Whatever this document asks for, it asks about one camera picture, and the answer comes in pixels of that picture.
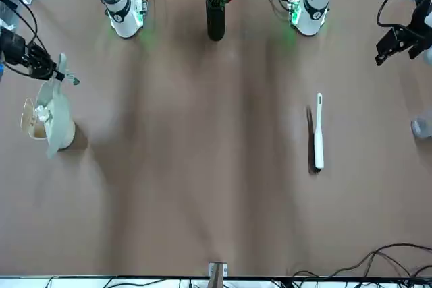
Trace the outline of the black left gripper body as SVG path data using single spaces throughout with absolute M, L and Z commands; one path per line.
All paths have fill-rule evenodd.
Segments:
M 431 0 L 418 0 L 416 2 L 416 7 L 408 25 L 410 30 L 407 34 L 409 43 L 431 44 L 431 27 L 425 22 L 427 15 L 430 13 Z

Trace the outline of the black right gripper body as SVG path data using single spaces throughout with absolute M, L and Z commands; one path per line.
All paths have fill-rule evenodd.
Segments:
M 1 57 L 6 63 L 23 65 L 26 41 L 20 35 L 1 27 Z

